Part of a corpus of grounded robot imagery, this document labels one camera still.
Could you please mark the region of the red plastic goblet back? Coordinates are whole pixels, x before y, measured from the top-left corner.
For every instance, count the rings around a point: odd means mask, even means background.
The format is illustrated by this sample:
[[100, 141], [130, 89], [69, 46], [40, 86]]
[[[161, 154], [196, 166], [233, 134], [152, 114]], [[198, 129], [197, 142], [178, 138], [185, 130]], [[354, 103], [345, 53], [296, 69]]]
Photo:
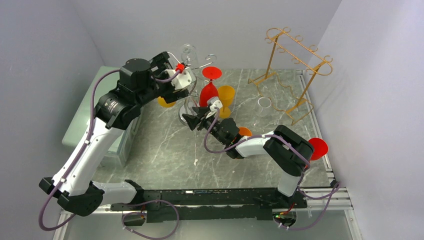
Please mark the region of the red plastic goblet back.
[[209, 99], [219, 96], [218, 90], [213, 82], [222, 76], [222, 71], [215, 66], [208, 66], [202, 70], [202, 75], [206, 78], [207, 84], [200, 92], [199, 106], [207, 107]]

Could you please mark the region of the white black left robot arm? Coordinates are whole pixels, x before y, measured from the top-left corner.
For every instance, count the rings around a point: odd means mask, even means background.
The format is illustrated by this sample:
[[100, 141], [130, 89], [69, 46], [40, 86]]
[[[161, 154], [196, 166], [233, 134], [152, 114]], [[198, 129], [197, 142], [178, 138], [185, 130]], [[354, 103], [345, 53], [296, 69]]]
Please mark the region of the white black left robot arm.
[[93, 175], [112, 144], [141, 115], [142, 108], [157, 98], [173, 103], [187, 97], [193, 82], [190, 66], [170, 63], [161, 52], [150, 60], [129, 59], [115, 70], [115, 88], [100, 98], [91, 96], [88, 127], [64, 166], [39, 187], [66, 211], [85, 217], [99, 206], [125, 204], [131, 210], [144, 203], [144, 191], [132, 180], [120, 183], [93, 181]]

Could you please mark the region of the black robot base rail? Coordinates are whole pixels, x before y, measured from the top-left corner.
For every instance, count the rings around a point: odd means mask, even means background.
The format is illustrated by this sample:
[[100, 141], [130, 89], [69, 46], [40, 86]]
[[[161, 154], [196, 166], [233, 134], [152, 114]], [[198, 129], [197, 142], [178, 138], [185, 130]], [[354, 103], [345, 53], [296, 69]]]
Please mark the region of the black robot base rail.
[[114, 203], [113, 212], [146, 214], [147, 223], [175, 220], [256, 219], [271, 221], [286, 210], [305, 209], [307, 201], [300, 193], [291, 197], [275, 187], [145, 190], [142, 198], [126, 205]]

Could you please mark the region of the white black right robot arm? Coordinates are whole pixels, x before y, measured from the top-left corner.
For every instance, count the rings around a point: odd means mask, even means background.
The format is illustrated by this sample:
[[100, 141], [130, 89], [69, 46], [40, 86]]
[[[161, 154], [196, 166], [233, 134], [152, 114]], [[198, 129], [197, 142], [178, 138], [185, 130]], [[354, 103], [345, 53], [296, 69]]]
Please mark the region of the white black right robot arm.
[[231, 159], [244, 159], [250, 156], [270, 156], [283, 170], [283, 175], [275, 194], [276, 203], [287, 208], [295, 201], [295, 192], [310, 167], [315, 151], [313, 145], [285, 125], [259, 135], [243, 136], [233, 118], [218, 118], [207, 107], [194, 107], [195, 114], [181, 114], [190, 130], [206, 130], [204, 142], [213, 136], [224, 148], [212, 150], [204, 143], [204, 148], [212, 154], [225, 153]]

